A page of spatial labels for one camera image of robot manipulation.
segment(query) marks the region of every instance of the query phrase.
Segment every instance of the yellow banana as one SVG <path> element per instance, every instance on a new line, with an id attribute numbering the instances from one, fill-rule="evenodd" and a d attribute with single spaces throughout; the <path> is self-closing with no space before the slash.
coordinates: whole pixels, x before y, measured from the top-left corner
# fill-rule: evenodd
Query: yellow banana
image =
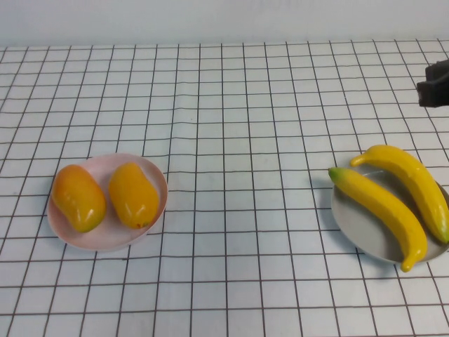
<path id="1" fill-rule="evenodd" d="M 426 256 L 426 234 L 415 214 L 401 200 L 349 168 L 332 167 L 329 176 L 343 193 L 367 208 L 391 230 L 404 255 L 403 272 L 410 271 Z"/>
<path id="2" fill-rule="evenodd" d="M 370 164 L 393 173 L 415 200 L 424 223 L 441 242 L 449 242 L 449 208 L 426 167 L 411 154 L 390 145 L 375 145 L 351 160 L 351 166 Z"/>

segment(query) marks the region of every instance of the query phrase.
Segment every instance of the white plate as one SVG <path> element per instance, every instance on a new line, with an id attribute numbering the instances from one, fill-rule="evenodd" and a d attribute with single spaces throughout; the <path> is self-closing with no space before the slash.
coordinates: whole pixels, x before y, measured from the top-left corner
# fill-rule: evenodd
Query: white plate
<path id="1" fill-rule="evenodd" d="M 378 168 L 363 167 L 356 169 L 356 171 L 395 194 L 417 216 L 421 224 L 424 224 L 412 196 L 398 178 Z M 448 202 L 448 193 L 441 186 L 440 189 L 446 202 Z M 355 246 L 380 260 L 390 263 L 402 262 L 401 248 L 388 227 L 368 209 L 355 202 L 335 186 L 331 208 L 340 229 Z M 430 234 L 427 226 L 423 225 L 423 228 L 427 235 L 427 254 L 420 262 L 436 258 L 449 249 L 449 244 L 442 244 L 437 241 Z"/>
<path id="2" fill-rule="evenodd" d="M 140 166 L 146 177 L 156 188 L 159 196 L 159 208 L 156 216 L 147 227 L 139 230 L 126 227 L 120 222 L 107 190 L 109 179 L 116 168 L 130 161 L 134 161 Z M 50 198 L 47 208 L 48 222 L 51 229 L 62 241 L 80 249 L 110 251 L 128 246 L 151 230 L 166 207 L 168 194 L 166 179 L 156 165 L 145 158 L 122 153 L 93 157 L 79 165 L 84 167 L 100 185 L 106 196 L 107 212 L 103 221 L 95 229 L 87 233 L 80 233 L 70 225 L 69 221 Z"/>

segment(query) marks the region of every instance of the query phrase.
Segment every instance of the green banana tip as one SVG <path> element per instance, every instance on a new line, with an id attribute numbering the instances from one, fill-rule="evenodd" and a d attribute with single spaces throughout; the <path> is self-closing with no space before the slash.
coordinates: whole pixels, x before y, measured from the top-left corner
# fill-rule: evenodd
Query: green banana tip
<path id="1" fill-rule="evenodd" d="M 329 177 L 334 182 L 335 182 L 336 179 L 338 179 L 338 176 L 339 176 L 338 173 L 339 173 L 338 167 L 331 167 L 331 168 L 328 169 Z"/>

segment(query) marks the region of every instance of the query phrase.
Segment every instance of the toy fruit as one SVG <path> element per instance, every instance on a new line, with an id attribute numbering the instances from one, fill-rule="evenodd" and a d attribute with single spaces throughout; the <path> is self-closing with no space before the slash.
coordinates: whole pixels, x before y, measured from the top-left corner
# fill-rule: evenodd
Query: toy fruit
<path id="1" fill-rule="evenodd" d="M 349 168 L 329 169 L 330 179 L 348 197 L 377 216 L 397 238 L 404 259 L 401 270 L 408 272 L 427 252 L 427 238 L 415 214 L 391 192 Z"/>
<path id="2" fill-rule="evenodd" d="M 51 199 L 78 232 L 93 230 L 106 214 L 103 191 L 91 174 L 79 165 L 68 165 L 58 172 Z"/>
<path id="3" fill-rule="evenodd" d="M 375 145 L 351 160 L 351 166 L 370 164 L 392 172 L 407 187 L 430 232 L 449 242 L 449 208 L 430 172 L 411 154 L 390 145 Z"/>
<path id="4" fill-rule="evenodd" d="M 115 170 L 109 181 L 109 195 L 120 221 L 134 229 L 147 227 L 159 207 L 156 189 L 134 162 Z"/>

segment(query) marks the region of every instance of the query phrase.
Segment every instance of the mango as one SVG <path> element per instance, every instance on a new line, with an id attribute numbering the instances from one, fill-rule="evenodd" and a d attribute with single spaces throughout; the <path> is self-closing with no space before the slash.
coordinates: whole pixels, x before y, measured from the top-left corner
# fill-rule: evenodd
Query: mango
<path id="1" fill-rule="evenodd" d="M 86 169 L 71 164 L 58 172 L 51 199 L 77 232 L 96 228 L 106 215 L 106 197 Z"/>
<path id="2" fill-rule="evenodd" d="M 156 188 L 134 162 L 120 165 L 112 174 L 109 196 L 120 221 L 130 228 L 147 227 L 157 214 Z"/>

